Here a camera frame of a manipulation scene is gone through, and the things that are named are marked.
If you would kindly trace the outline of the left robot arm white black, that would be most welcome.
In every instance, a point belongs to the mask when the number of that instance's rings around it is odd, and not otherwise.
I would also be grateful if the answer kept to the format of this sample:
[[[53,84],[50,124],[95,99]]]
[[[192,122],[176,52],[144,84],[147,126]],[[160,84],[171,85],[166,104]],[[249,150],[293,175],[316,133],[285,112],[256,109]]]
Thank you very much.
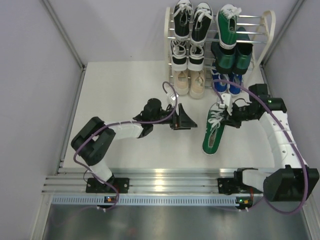
[[[181,103],[169,104],[163,109],[159,99],[151,98],[133,121],[105,124],[99,117],[92,117],[70,145],[97,179],[97,188],[109,193],[114,188],[115,177],[104,157],[111,143],[115,140],[144,138],[153,131],[155,124],[169,125],[172,130],[190,130],[198,126],[186,114]]]

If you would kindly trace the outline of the beige lace sneaker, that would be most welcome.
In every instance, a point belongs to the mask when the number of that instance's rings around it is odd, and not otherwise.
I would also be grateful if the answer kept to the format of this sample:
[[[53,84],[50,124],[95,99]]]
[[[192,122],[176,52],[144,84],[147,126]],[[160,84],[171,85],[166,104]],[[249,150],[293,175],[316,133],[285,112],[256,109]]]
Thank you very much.
[[[190,91],[189,94],[193,99],[201,99],[205,94],[205,71],[191,71],[190,72]]]
[[[176,92],[184,96],[189,92],[189,72],[188,70],[173,71],[173,84]]]

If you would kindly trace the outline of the black white sneaker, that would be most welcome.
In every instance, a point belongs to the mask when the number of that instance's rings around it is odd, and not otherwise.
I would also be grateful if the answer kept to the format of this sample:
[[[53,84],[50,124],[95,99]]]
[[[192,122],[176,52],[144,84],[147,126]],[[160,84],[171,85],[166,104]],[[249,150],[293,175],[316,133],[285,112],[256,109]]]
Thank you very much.
[[[199,72],[204,67],[205,61],[205,44],[195,44],[190,42],[189,45],[189,58],[187,68],[190,71]]]
[[[173,39],[170,43],[170,57],[173,71],[185,71],[187,69],[187,42]]]

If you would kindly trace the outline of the blue sneaker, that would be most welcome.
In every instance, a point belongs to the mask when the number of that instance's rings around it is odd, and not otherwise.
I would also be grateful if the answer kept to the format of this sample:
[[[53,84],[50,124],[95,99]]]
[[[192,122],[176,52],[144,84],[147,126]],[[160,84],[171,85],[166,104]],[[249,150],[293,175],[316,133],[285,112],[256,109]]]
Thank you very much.
[[[212,76],[213,81],[215,81],[215,80],[229,81],[229,76],[227,74],[219,73],[215,66],[212,67],[210,72],[211,72],[211,76]],[[214,85],[214,88],[221,94],[225,93],[228,89],[228,84],[225,82],[217,81],[217,82],[214,82],[213,85]]]
[[[239,88],[238,86],[242,86],[243,85],[243,76],[241,74],[235,74],[235,73],[230,73],[228,75],[229,77],[229,81],[236,84],[236,85],[230,85],[229,86],[229,93],[232,96],[238,96],[241,93],[241,88]]]

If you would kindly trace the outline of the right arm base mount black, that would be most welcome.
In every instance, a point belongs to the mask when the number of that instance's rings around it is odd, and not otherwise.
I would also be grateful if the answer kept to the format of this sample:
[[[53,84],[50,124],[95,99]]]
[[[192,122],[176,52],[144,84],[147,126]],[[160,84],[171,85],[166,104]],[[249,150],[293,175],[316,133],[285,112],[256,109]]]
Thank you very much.
[[[252,193],[249,186],[244,185],[236,178],[218,178],[217,179],[218,192],[224,195],[232,194],[250,194]]]

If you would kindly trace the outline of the black low sneaker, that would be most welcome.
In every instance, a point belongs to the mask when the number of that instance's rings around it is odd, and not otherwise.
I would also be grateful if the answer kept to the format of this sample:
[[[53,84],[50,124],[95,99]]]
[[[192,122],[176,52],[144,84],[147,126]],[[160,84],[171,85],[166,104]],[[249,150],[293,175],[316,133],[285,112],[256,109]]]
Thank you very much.
[[[190,20],[193,14],[193,5],[190,0],[179,0],[173,10],[174,36],[184,41],[190,34]]]
[[[201,2],[196,6],[193,13],[193,26],[190,37],[193,45],[202,45],[205,43],[213,17],[213,10],[208,3]]]

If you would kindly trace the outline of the green sneaker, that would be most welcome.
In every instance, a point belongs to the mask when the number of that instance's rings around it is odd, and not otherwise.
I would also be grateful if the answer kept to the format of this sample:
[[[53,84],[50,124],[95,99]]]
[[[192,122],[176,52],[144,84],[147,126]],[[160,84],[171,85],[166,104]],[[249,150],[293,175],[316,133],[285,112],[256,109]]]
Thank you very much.
[[[219,45],[226,50],[231,50],[237,42],[237,22],[242,9],[232,4],[224,5],[216,14]]]
[[[219,104],[213,104],[207,114],[206,130],[202,143],[202,150],[207,155],[214,155],[220,145],[225,125],[222,123],[224,119],[224,109],[219,108]]]

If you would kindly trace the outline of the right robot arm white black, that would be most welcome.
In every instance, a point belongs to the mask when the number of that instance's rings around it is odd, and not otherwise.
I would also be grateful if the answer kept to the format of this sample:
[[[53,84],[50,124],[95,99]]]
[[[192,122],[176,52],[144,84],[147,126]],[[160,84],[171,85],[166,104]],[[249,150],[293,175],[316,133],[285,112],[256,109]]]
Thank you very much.
[[[274,161],[273,170],[244,168],[233,186],[240,193],[251,187],[261,191],[269,202],[302,202],[309,198],[320,179],[316,168],[308,167],[300,155],[288,123],[284,100],[271,97],[266,84],[247,89],[250,103],[238,106],[230,94],[224,93],[222,124],[240,128],[242,122],[259,121]]]

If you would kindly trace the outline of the dark green leather shoe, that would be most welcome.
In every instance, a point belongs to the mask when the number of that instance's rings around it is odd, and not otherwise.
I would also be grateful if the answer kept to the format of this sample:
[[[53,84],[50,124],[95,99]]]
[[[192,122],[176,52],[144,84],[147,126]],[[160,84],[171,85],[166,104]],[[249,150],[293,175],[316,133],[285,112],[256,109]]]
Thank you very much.
[[[250,37],[247,33],[238,34],[237,40],[245,42],[236,43],[233,72],[237,75],[244,75],[247,72],[251,62],[253,44],[249,42]]]
[[[221,74],[231,74],[236,61],[236,47],[225,49],[219,41],[213,41],[210,50],[215,57],[215,67]]]

